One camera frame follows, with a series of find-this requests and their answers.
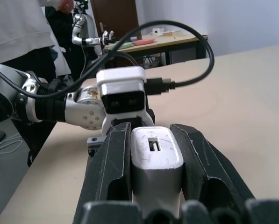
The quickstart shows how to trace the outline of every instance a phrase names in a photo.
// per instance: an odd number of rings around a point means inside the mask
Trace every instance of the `rectangular slot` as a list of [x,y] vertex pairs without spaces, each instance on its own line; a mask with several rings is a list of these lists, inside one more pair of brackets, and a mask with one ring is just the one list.
[[151,152],[161,151],[157,138],[148,138],[148,141],[149,141],[149,147]]

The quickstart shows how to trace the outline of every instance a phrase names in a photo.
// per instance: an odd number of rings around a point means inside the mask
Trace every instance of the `green object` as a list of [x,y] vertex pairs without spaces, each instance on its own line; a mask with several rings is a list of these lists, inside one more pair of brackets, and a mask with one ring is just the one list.
[[[111,44],[108,46],[108,49],[112,49],[116,44]],[[124,43],[119,49],[125,49],[125,48],[129,48],[132,47],[132,42],[126,42]]]
[[132,47],[132,45],[133,45],[132,42],[126,42],[119,49],[129,48]]

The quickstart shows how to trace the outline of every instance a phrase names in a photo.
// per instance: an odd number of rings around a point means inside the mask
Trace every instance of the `white shirt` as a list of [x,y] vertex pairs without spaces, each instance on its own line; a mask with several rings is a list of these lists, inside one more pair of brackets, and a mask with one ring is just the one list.
[[0,0],[0,63],[54,45],[41,6],[60,0]]

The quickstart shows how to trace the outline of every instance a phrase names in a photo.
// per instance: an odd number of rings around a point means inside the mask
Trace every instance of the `beige tabletop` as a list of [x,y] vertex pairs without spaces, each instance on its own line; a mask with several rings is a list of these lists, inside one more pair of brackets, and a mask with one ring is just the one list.
[[[200,74],[207,63],[194,60],[146,74],[180,81]],[[181,123],[202,131],[255,197],[279,197],[279,46],[217,57],[204,81],[149,97],[149,104],[157,126]],[[98,133],[58,123],[0,224],[71,224],[86,168],[86,139]]]
[[147,49],[152,49],[152,48],[158,48],[158,47],[163,47],[163,46],[170,46],[170,45],[175,45],[175,44],[180,44],[180,43],[186,43],[186,42],[194,42],[198,41],[198,39],[190,33],[184,34],[184,36],[153,36],[153,35],[143,35],[142,39],[147,39],[147,38],[155,38],[155,42],[145,44],[145,45],[137,45],[137,46],[132,46],[130,48],[125,48],[125,49],[120,49],[118,51],[122,51],[125,53],[130,53],[134,51],[140,51],[140,50],[147,50]]

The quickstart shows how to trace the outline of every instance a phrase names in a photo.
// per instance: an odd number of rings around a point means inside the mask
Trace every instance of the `pink object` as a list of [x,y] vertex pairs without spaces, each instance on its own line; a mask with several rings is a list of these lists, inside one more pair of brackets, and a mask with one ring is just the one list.
[[142,39],[138,41],[133,41],[132,43],[134,45],[144,45],[144,44],[149,44],[155,42],[155,38],[149,38],[149,39]]

